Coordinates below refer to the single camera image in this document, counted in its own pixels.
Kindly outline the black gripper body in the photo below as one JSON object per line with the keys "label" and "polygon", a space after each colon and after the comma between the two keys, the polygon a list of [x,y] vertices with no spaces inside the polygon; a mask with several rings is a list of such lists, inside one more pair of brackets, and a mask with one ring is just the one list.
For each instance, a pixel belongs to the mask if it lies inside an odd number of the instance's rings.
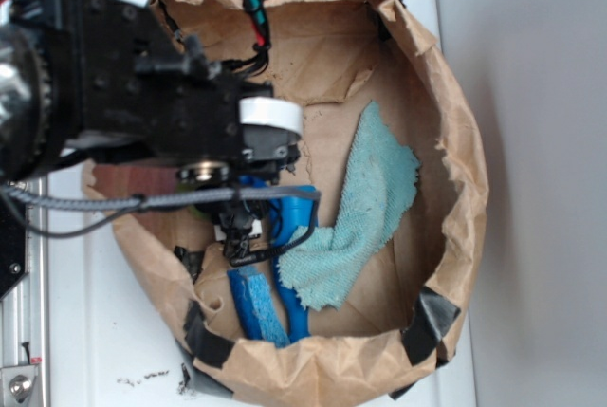
{"label": "black gripper body", "polygon": [[197,203],[225,234],[224,255],[234,267],[277,255],[252,250],[253,223],[269,212],[266,198],[237,191],[257,182],[277,184],[300,158],[296,134],[240,122],[239,101],[275,98],[270,83],[253,83],[221,62],[211,61],[189,36],[179,52],[166,39],[135,40],[135,73],[144,102],[139,147],[144,168],[173,169],[178,181],[203,190],[231,188],[229,198]]}

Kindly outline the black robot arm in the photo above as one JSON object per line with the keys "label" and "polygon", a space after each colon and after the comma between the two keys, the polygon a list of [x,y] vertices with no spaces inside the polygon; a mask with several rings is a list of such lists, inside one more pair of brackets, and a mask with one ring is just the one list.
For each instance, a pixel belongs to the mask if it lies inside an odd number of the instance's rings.
{"label": "black robot arm", "polygon": [[280,256],[252,250],[255,221],[292,190],[300,107],[277,100],[193,36],[176,46],[150,9],[122,0],[15,0],[1,28],[1,195],[14,183],[91,159],[173,168],[193,189],[108,199],[113,217],[189,205],[210,213],[235,267]]}

